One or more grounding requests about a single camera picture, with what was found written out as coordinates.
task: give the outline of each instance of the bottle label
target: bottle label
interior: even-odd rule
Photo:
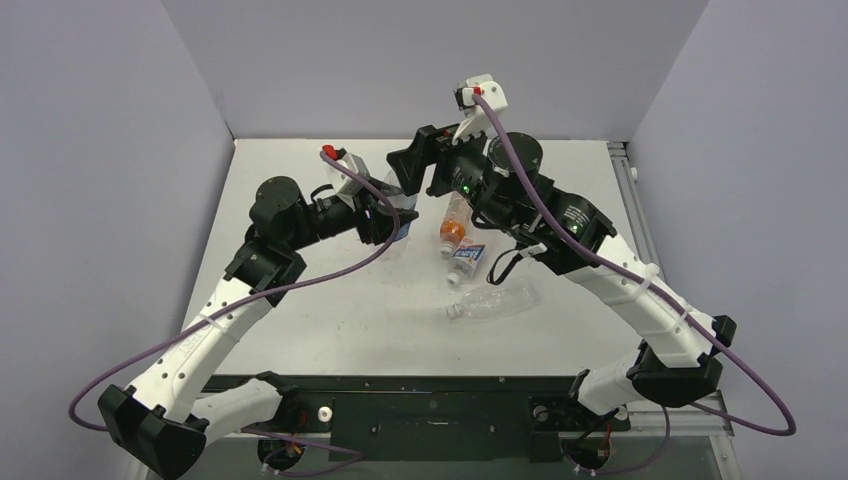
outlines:
[[[486,245],[482,243],[474,243],[468,237],[462,239],[456,251],[451,255],[451,264],[462,271],[466,277],[474,275],[474,270],[477,268],[477,263],[483,256],[483,250]]]

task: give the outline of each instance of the gray wall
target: gray wall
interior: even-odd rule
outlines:
[[[736,351],[798,419],[738,427],[746,478],[845,478],[848,2],[712,0],[630,154],[672,285],[739,322]],[[778,426],[735,369],[732,411]]]
[[[65,411],[176,330],[232,141],[157,0],[0,4],[0,478],[120,478]]]
[[[707,0],[163,0],[244,137],[401,137],[492,73],[509,125],[629,139]]]

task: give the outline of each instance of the bottle cap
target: bottle cap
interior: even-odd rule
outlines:
[[[439,248],[439,254],[442,256],[442,258],[449,258],[451,255],[453,255],[453,251],[455,249],[454,247],[454,244],[450,242],[444,242]]]
[[[460,280],[461,279],[459,278],[459,275],[457,275],[455,272],[451,272],[448,274],[448,283],[452,287],[459,285]]]
[[[459,314],[461,313],[461,309],[459,308],[458,303],[454,303],[453,305],[448,305],[445,307],[445,315],[448,316],[451,320],[456,320],[459,318]]]

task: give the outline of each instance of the white table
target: white table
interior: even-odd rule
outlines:
[[[318,151],[324,144],[360,155],[372,175],[388,172],[387,152],[408,140],[240,140],[227,176],[186,321],[206,301],[242,244],[248,210],[266,179],[294,178],[305,196],[327,183]],[[606,142],[543,141],[541,173],[560,189],[589,198],[633,245],[622,194]],[[429,184],[432,167],[425,178]],[[438,228],[447,196],[422,193],[404,254],[377,261],[345,278],[295,290],[242,339],[218,369],[221,374],[272,370],[304,375],[573,375],[615,361],[639,337],[595,297],[540,263],[524,261],[512,275],[533,275],[543,303],[484,324],[449,322],[444,306],[484,283],[494,257],[511,248],[500,232],[477,233],[487,252],[473,281],[458,290],[445,281]],[[355,232],[302,250],[303,279],[336,271],[371,253]]]

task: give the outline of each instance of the purple cable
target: purple cable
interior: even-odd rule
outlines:
[[[588,474],[592,474],[592,472],[594,472],[593,476],[598,477],[604,475],[621,475],[624,473],[633,473],[642,470],[643,468],[646,468],[650,465],[653,465],[653,463],[656,462],[662,456],[663,453],[665,453],[665,450],[668,448],[668,443],[671,440],[671,419],[668,418],[668,410],[665,407],[662,407],[662,409],[663,416],[665,417],[665,437],[663,438],[663,443],[662,445],[660,445],[660,448],[658,448],[657,451],[654,452],[653,455],[646,458],[642,462],[637,463],[636,465],[629,465],[627,467],[620,468],[611,468],[609,470],[591,470],[581,465],[577,465],[577,462],[575,462],[571,457],[569,457],[568,454],[565,455],[565,458],[567,458],[568,461],[570,461],[574,465],[577,465],[581,472]]]
[[[352,458],[345,460],[344,462],[337,463],[335,465],[329,466],[329,467],[321,469],[321,470],[315,470],[314,472],[287,472],[285,470],[278,470],[278,473],[283,477],[303,478],[303,477],[314,477],[314,476],[317,476],[317,475],[323,475],[325,473],[335,472],[336,470],[339,470],[340,468],[347,467],[348,465],[353,465],[354,463],[361,461],[365,457],[365,455],[362,452],[359,452],[359,451],[356,451],[356,450],[351,450],[349,448],[343,448],[343,447],[337,447],[335,445],[330,445],[328,443],[321,443],[321,442],[316,442],[316,441],[313,441],[313,440],[307,440],[305,438],[292,437],[292,436],[289,436],[289,435],[283,435],[281,433],[265,432],[265,431],[262,431],[262,430],[256,430],[254,428],[242,428],[241,431],[242,431],[242,433],[249,433],[249,434],[252,434],[252,435],[260,435],[260,436],[263,436],[263,437],[274,438],[274,439],[277,439],[277,440],[283,440],[285,442],[296,443],[298,445],[304,445],[304,446],[307,446],[307,447],[320,448],[322,450],[327,450],[328,452],[336,452],[336,453],[343,453],[343,454],[346,454],[346,455],[352,455]],[[283,451],[285,451],[285,448],[274,450],[273,452],[271,452],[271,453],[269,453],[268,455],[265,456],[265,458],[262,460],[262,463],[265,464],[265,465],[268,465],[271,462],[272,458],[274,458],[278,454],[282,453]]]
[[[577,240],[571,237],[565,229],[557,222],[556,218],[554,218],[553,214],[545,207],[545,203],[542,201],[539,194],[536,193],[536,189],[533,188],[533,184],[530,182],[530,178],[527,177],[527,173],[524,171],[524,168],[521,166],[521,161],[518,159],[518,154],[515,152],[515,148],[512,146],[512,142],[509,140],[509,136],[506,134],[506,130],[504,130],[503,125],[498,119],[497,114],[492,110],[492,107],[483,99],[480,95],[474,94],[474,103],[476,103],[483,111],[486,113],[486,116],[489,118],[489,121],[492,122],[492,126],[495,128],[495,132],[497,132],[498,137],[501,138],[503,142],[504,149],[506,150],[507,156],[509,157],[509,161],[512,164],[513,170],[515,170],[516,175],[518,175],[518,179],[521,181],[521,185],[524,187],[524,190],[527,191],[527,195],[530,197],[530,200],[533,201],[533,205],[536,206],[536,209],[539,210],[539,213],[544,217],[545,221],[548,225],[559,235],[559,237],[564,241],[571,249],[575,250],[580,254],[584,259],[586,259],[590,263],[596,263],[598,265],[603,265],[604,267],[612,270],[613,272],[625,277],[637,284],[641,284],[645,279],[640,277],[639,275],[625,270],[624,268],[616,265],[615,263],[597,255],[595,252],[589,250],[580,244]],[[655,284],[651,284],[648,289],[653,292],[655,295],[660,297],[663,301],[665,301],[675,312],[683,315],[686,310],[677,303],[674,298],[671,297],[665,290],[659,288]],[[730,359],[731,362],[736,364],[739,369],[745,372],[748,377],[754,381],[754,383],[759,386],[763,392],[774,402],[775,406],[780,410],[780,413],[783,415],[783,418],[786,419],[786,429],[778,430],[775,428],[764,427],[762,425],[757,425],[755,423],[749,422],[747,420],[743,420],[741,418],[735,417],[733,415],[727,414],[725,412],[721,412],[718,410],[714,410],[712,408],[706,407],[699,403],[691,403],[693,407],[702,410],[707,413],[711,413],[713,415],[724,418],[725,420],[729,420],[731,422],[736,422],[739,425],[748,427],[752,430],[756,430],[761,433],[765,433],[768,435],[775,435],[780,437],[788,437],[790,435],[794,435],[797,431],[797,427],[795,425],[795,418],[792,416],[792,412],[789,411],[789,407],[786,406],[786,403],[777,392],[774,391],[773,388],[769,384],[765,382],[765,380],[760,377],[757,372],[755,372],[747,363],[745,363],[741,358],[739,358],[735,353],[730,351],[727,347],[724,346],[723,343],[719,342],[715,336],[711,335],[707,329],[701,326],[700,323],[695,321],[691,315],[686,314],[686,323],[688,323],[692,328],[698,331],[704,338],[709,340],[710,343],[718,350],[723,353],[727,358]]]
[[[388,250],[388,248],[395,241],[395,236],[397,235],[397,232],[400,229],[400,217],[398,217],[398,212],[395,209],[395,207],[392,205],[392,203],[389,201],[388,197],[383,195],[383,192],[381,192],[380,189],[371,185],[368,182],[368,180],[366,180],[365,178],[363,178],[362,176],[360,176],[356,173],[351,172],[347,168],[339,165],[338,162],[336,162],[335,160],[333,160],[332,158],[327,156],[327,154],[324,153],[323,151],[321,152],[321,160],[323,160],[324,162],[326,162],[328,165],[335,168],[336,170],[338,170],[338,171],[344,173],[345,175],[349,176],[350,178],[356,180],[357,183],[359,183],[360,185],[365,187],[366,190],[368,190],[369,192],[374,194],[374,196],[377,197],[377,199],[380,200],[380,202],[389,209],[389,213],[392,215],[392,223],[393,223],[392,224],[392,234],[389,237],[389,239],[386,240],[386,242],[383,243],[383,245],[381,245],[380,248],[378,248],[374,253],[372,253],[371,255],[369,255],[368,257],[366,257],[365,259],[363,259],[362,261],[360,261],[360,262],[358,262],[354,265],[351,265],[347,268],[343,268],[343,269],[339,270],[338,272],[328,273],[328,274],[322,275],[320,277],[311,278],[309,280],[304,280],[302,282],[292,283],[290,285],[283,285],[281,287],[272,288],[270,290],[265,290],[264,292],[259,292],[259,293],[255,293],[253,295],[250,295],[248,297],[244,297],[244,298],[237,300],[237,301],[227,305],[226,307],[216,311],[215,313],[209,315],[209,317],[208,317],[209,320],[216,320],[218,318],[221,318],[222,316],[232,312],[233,310],[236,310],[237,308],[241,308],[241,307],[247,305],[248,303],[254,302],[254,301],[259,300],[261,298],[265,298],[265,297],[268,297],[268,296],[271,296],[271,295],[276,295],[278,293],[288,292],[289,290],[295,290],[295,289],[298,289],[298,288],[308,287],[310,285],[316,285],[316,284],[323,283],[323,282],[326,282],[326,281],[329,281],[329,280],[334,280],[336,278],[343,277],[343,276],[345,276],[349,273],[355,272],[356,270],[359,270],[360,268],[362,268],[362,267],[368,265],[369,263],[373,262],[374,260],[376,260],[377,257],[382,255],[386,250]],[[194,332],[205,327],[206,324],[207,324],[207,322],[205,322],[205,321],[197,322],[194,325],[192,325],[192,326],[188,327],[187,329],[183,330],[182,332],[180,332],[180,334],[177,335],[176,337],[174,337],[170,340],[166,340],[166,341],[160,343],[159,345],[155,345],[153,347],[150,347],[147,350],[139,353],[138,355],[136,355],[136,356],[134,356],[130,359],[127,359],[127,360],[121,362],[120,364],[110,368],[109,370],[101,373],[100,375],[97,376],[97,378],[95,378],[94,380],[89,382],[85,387],[83,387],[82,390],[80,390],[80,392],[76,394],[76,396],[74,396],[73,400],[71,400],[70,406],[68,407],[68,416],[71,418],[71,420],[74,423],[76,423],[77,425],[79,425],[83,428],[87,428],[89,430],[94,430],[94,431],[98,431],[98,432],[108,431],[105,426],[97,425],[97,424],[91,423],[87,420],[83,420],[82,418],[80,418],[79,415],[77,415],[77,406],[79,405],[80,401],[82,401],[83,397],[85,397],[90,391],[94,390],[94,387],[96,387],[97,385],[99,385],[100,383],[102,383],[104,380],[111,377],[112,375],[114,375],[114,374],[120,372],[121,370],[129,367],[130,365],[138,363],[139,361],[153,355],[154,353],[156,353],[160,350],[164,350],[165,348],[168,348],[168,347],[170,347],[171,345],[173,345],[177,342],[181,342],[182,340],[186,339],[187,337],[189,337]]]

